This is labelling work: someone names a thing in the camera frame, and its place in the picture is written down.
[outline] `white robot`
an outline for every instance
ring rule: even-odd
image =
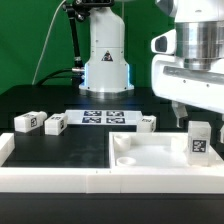
[[[82,95],[114,99],[134,93],[129,82],[129,65],[124,59],[125,25],[112,12],[110,6],[113,4],[114,0],[76,0],[72,3],[78,21],[90,17],[91,56],[85,64],[84,82],[79,86]]]
[[[185,104],[224,114],[224,0],[156,0],[175,29],[154,38],[152,88],[172,100],[177,125]]]

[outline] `white plastic tray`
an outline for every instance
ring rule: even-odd
[[[129,136],[131,145],[126,151],[116,147],[114,137]],[[126,168],[190,168],[187,161],[187,139],[184,133],[110,133],[111,167]],[[209,148],[209,167],[224,165],[223,160]]]
[[[114,151],[117,134],[124,133],[110,133],[109,169],[1,167],[0,192],[224,194],[224,164],[212,148],[209,167],[189,166],[178,147],[186,134],[125,133],[132,144],[122,155]],[[127,155],[136,164],[117,166],[116,158]]]

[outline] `circular hole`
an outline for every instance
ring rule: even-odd
[[[120,157],[117,159],[117,166],[134,166],[136,159],[131,157]]]

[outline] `white platform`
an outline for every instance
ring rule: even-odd
[[[131,147],[122,153],[114,151],[117,134],[124,133],[110,133],[109,169],[2,167],[0,192],[224,193],[224,163],[211,147],[209,167],[189,166],[186,134],[126,133]],[[119,167],[120,156],[135,158],[136,164]]]
[[[82,125],[137,125],[141,111],[125,110],[66,110],[68,124]]]

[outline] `white block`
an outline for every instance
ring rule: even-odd
[[[156,117],[155,116],[143,116],[137,123],[138,133],[149,133],[156,130]]]
[[[67,127],[68,116],[66,114],[54,114],[45,121],[46,135],[59,135]]]
[[[15,130],[27,133],[35,128],[42,126],[44,120],[46,119],[47,114],[45,112],[31,111],[27,114],[23,114],[14,118]]]
[[[189,122],[187,158],[190,165],[209,165],[210,138],[211,126],[208,122]]]
[[[0,136],[0,166],[6,161],[15,148],[14,134],[4,133]]]

